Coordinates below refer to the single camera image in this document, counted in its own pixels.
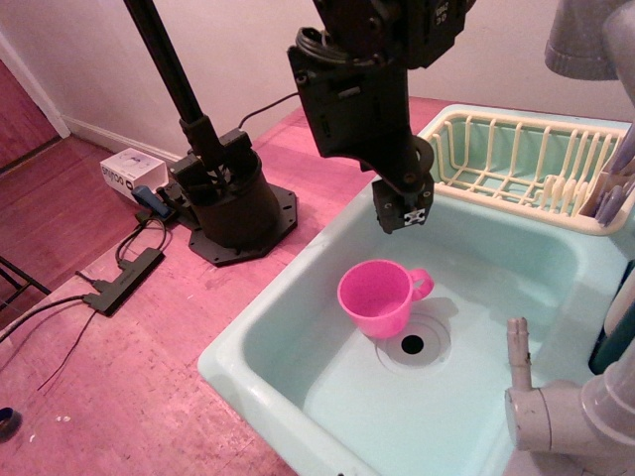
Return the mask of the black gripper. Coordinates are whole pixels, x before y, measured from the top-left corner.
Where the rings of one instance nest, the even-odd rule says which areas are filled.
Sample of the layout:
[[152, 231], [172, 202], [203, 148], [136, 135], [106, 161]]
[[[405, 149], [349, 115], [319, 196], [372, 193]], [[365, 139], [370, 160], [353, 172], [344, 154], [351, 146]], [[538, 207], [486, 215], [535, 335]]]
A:
[[354, 159], [382, 178], [372, 192], [385, 233], [423, 225], [434, 202], [435, 152], [421, 137], [413, 139], [406, 71], [393, 62], [355, 59], [307, 27], [298, 30], [288, 59], [319, 154]]

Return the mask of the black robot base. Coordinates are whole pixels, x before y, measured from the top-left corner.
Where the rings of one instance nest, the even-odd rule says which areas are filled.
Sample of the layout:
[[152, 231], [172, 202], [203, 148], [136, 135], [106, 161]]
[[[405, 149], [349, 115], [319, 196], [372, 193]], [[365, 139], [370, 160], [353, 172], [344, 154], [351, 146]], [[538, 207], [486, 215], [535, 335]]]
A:
[[248, 134], [220, 138], [218, 172], [190, 153], [170, 168], [192, 217], [190, 249], [215, 267], [265, 257], [298, 225], [297, 196], [269, 183]]

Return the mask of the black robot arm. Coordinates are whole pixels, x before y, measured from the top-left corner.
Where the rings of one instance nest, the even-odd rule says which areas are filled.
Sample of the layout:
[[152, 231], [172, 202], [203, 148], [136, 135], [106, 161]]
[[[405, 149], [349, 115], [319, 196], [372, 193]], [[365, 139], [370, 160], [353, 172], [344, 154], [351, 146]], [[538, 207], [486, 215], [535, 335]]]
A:
[[[196, 215], [243, 192], [250, 149], [223, 144], [202, 112], [151, 1], [126, 5], [180, 114], [191, 147], [176, 174]], [[413, 134], [408, 73], [430, 66], [462, 32], [467, 1], [318, 1], [321, 29], [302, 28], [288, 59], [317, 150], [358, 162], [372, 185], [385, 232], [422, 224], [434, 200], [432, 146]]]

